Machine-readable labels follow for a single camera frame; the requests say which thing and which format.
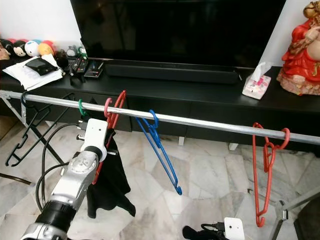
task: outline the soundbar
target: soundbar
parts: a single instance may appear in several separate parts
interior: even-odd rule
[[[161,79],[200,83],[235,84],[239,74],[235,67],[165,62],[108,60],[109,76]]]

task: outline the tissue box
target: tissue box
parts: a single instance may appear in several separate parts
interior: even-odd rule
[[[271,81],[271,77],[263,75],[260,77],[259,81],[255,81],[250,78],[245,87],[243,88],[242,94],[254,99],[261,99],[265,94],[269,83]]]

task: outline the black wallet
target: black wallet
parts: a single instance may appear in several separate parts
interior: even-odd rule
[[[53,66],[50,62],[42,59],[41,57],[28,61],[25,65],[36,71],[40,76],[58,70],[58,67]]]

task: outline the figurine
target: figurine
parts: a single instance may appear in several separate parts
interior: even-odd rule
[[[47,54],[52,54],[53,56],[55,55],[54,47],[53,47],[53,42],[49,40],[45,40],[41,42],[38,46],[38,51],[41,56],[47,55]]]
[[[0,41],[0,60],[10,59],[8,51],[2,46]]]
[[[66,54],[69,57],[75,57],[77,55],[77,47],[75,45],[69,46],[68,50],[66,51]]]
[[[36,39],[28,41],[24,46],[26,54],[28,54],[30,57],[39,56],[40,53],[38,52],[38,47],[40,43],[41,41]]]
[[[86,49],[83,46],[80,46],[78,48],[78,54],[82,56],[84,60],[87,60],[88,55],[87,55]]]
[[[4,49],[7,51],[9,56],[11,56],[11,55],[13,56],[15,54],[13,42],[11,42],[8,39],[0,39],[0,43],[2,44]]]
[[[293,30],[277,80],[299,96],[320,95],[320,1],[309,3],[303,14],[308,20]]]
[[[13,44],[13,51],[19,57],[24,57],[26,55],[25,45],[27,40],[20,39],[14,42]]]
[[[61,49],[60,51],[57,51],[55,53],[55,59],[56,59],[56,64],[60,68],[64,69],[64,68],[68,67],[69,61],[68,61],[68,57],[67,57],[65,50]]]

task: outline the red statue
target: red statue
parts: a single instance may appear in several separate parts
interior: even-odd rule
[[[291,93],[320,95],[320,1],[309,3],[303,14],[308,21],[293,30],[277,80]]]

